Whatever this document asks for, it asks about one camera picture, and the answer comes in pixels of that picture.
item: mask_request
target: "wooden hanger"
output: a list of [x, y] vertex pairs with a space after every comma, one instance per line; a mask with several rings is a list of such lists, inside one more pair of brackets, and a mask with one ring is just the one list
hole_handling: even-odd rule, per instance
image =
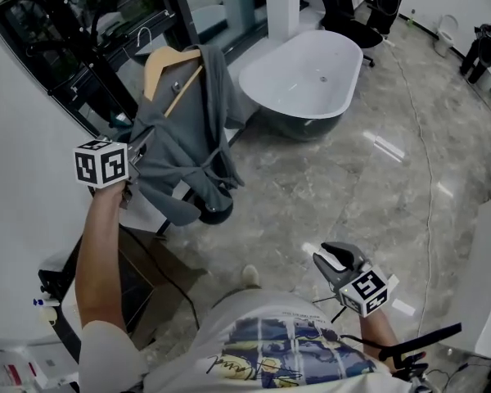
[[[187, 52], [179, 52], [171, 47], [160, 47], [154, 51], [147, 59], [144, 67], [144, 97], [153, 100], [155, 91], [160, 81], [160, 76], [165, 67], [173, 66], [180, 62], [194, 60], [202, 56], [199, 49], [194, 49]], [[196, 76], [202, 71], [203, 66], [196, 69], [195, 74], [192, 75], [187, 81], [186, 85], [182, 88], [182, 91], [175, 97], [173, 103], [166, 111], [165, 116], [168, 116], [173, 110], [174, 106], [178, 103], [182, 95], [186, 92], [187, 88], [195, 80]]]
[[195, 81], [196, 79], [196, 76], [200, 74], [200, 72], [202, 71], [202, 69], [204, 68], [204, 66], [200, 66], [196, 69], [196, 71], [193, 73], [193, 75], [189, 78], [189, 80], [187, 81], [187, 83], [184, 85], [184, 87], [182, 88], [182, 90], [180, 91], [180, 93], [174, 98], [174, 101], [173, 103], [171, 103], [171, 105], [169, 105], [169, 108], [167, 108], [167, 111], [164, 113], [164, 116], [167, 118], [169, 116], [169, 114], [173, 111], [174, 107], [177, 105], [178, 101], [180, 99], [182, 99], [182, 96], [183, 94], [186, 92], [187, 88], [189, 86], [191, 86], [191, 83], [193, 83], [193, 81]]

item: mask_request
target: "white cord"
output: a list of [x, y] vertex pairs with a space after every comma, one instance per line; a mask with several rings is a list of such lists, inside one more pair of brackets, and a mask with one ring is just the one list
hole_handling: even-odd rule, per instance
[[392, 43], [391, 41], [389, 41], [387, 38], [384, 38], [384, 43], [387, 43], [390, 47], [396, 47], [396, 44], [395, 43]]
[[420, 125], [420, 121], [418, 119], [418, 112], [417, 109], [415, 108], [415, 105], [412, 101], [412, 93], [411, 89], [409, 88], [409, 82], [408, 79], [406, 79], [406, 75], [403, 72], [402, 65], [400, 64], [399, 59], [395, 56], [393, 50], [389, 48], [391, 51], [391, 55], [393, 55], [394, 60], [396, 61], [397, 65], [399, 66], [400, 71], [402, 72], [402, 77], [403, 81], [406, 84], [406, 87], [408, 88], [408, 93], [409, 93], [409, 100], [411, 101], [411, 107], [415, 112], [415, 121], [417, 122], [418, 125], [418, 136], [420, 137], [422, 144], [424, 146], [424, 151], [426, 152], [426, 159], [427, 159], [427, 166], [429, 168], [429, 214], [427, 215], [427, 264], [429, 268], [429, 273], [427, 277], [427, 284], [426, 284], [426, 295], [424, 297], [424, 307], [422, 308], [422, 315], [420, 317], [420, 324], [418, 325], [418, 331], [417, 331], [417, 337], [420, 337], [420, 331], [422, 328], [422, 323], [424, 322], [424, 315], [426, 314], [426, 309], [427, 309], [427, 297], [429, 295], [429, 286], [431, 283], [431, 213], [433, 211], [433, 169], [431, 168], [431, 159], [429, 157], [429, 152], [427, 151], [427, 145], [426, 145], [426, 140], [424, 139], [424, 135], [422, 133], [422, 127]]

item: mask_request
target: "freestanding bathtub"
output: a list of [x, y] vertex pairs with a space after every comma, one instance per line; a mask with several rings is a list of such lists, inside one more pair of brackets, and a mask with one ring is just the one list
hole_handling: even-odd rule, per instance
[[287, 137], [313, 140], [331, 131], [353, 98], [363, 54], [343, 35], [304, 32], [248, 65], [245, 94]]

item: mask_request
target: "white trash can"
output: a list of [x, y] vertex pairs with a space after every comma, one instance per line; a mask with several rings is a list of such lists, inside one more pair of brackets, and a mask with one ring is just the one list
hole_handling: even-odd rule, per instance
[[476, 85], [484, 92], [491, 90], [491, 68], [488, 68], [482, 74], [482, 76], [476, 82]]

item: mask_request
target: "white cube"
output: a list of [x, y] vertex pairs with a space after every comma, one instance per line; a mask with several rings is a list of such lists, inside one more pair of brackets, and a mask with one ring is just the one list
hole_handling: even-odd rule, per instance
[[129, 176], [127, 144], [92, 140], [73, 153], [74, 176], [79, 183], [102, 188]]
[[340, 303], [365, 318], [387, 302], [387, 285], [384, 273], [373, 266], [340, 289]]

